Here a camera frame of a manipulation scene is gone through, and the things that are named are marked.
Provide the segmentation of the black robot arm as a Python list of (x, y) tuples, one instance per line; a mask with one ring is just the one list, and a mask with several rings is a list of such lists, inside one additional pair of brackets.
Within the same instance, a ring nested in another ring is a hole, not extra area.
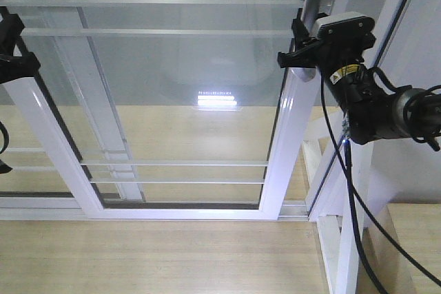
[(281, 68), (317, 68), (343, 113), (349, 135), (359, 145), (380, 139), (412, 138), (439, 150), (440, 95), (436, 87), (394, 87), (379, 67), (366, 68), (362, 51), (373, 46), (374, 21), (361, 14), (337, 20), (317, 33), (294, 19), (296, 50), (279, 53)]

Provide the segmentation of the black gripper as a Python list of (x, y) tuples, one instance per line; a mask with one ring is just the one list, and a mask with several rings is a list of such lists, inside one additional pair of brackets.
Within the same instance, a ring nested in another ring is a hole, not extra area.
[(301, 19), (292, 21), (295, 52), (279, 52), (280, 68), (314, 68), (317, 64), (326, 86), (349, 120), (349, 136), (364, 145), (402, 137), (393, 118), (397, 94), (387, 94), (364, 65), (362, 53), (372, 48), (373, 28), (364, 25), (315, 28), (311, 33)]

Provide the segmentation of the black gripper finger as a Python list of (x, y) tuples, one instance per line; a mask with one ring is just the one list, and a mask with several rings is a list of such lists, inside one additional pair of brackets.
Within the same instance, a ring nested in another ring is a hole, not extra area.
[(35, 77), (41, 64), (33, 52), (14, 55), (24, 24), (17, 14), (6, 14), (1, 20), (1, 84), (20, 78)]

